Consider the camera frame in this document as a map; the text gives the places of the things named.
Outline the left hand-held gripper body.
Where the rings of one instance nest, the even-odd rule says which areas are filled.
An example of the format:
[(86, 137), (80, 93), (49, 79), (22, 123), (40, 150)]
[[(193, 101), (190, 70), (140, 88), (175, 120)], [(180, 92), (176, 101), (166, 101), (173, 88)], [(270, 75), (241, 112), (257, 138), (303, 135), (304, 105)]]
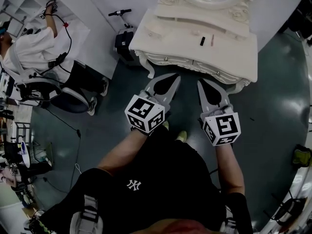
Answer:
[(165, 121), (170, 102), (171, 97), (167, 94), (152, 96), (147, 91), (141, 91), (132, 97), (124, 112), (131, 126), (151, 133)]

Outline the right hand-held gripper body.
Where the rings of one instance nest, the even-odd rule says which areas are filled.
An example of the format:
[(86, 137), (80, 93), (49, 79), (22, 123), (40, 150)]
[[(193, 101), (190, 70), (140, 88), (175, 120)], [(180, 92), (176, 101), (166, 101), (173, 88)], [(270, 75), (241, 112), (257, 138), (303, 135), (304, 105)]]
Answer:
[(213, 146), (234, 143), (241, 134), (238, 113), (231, 105), (200, 115), (202, 129)]

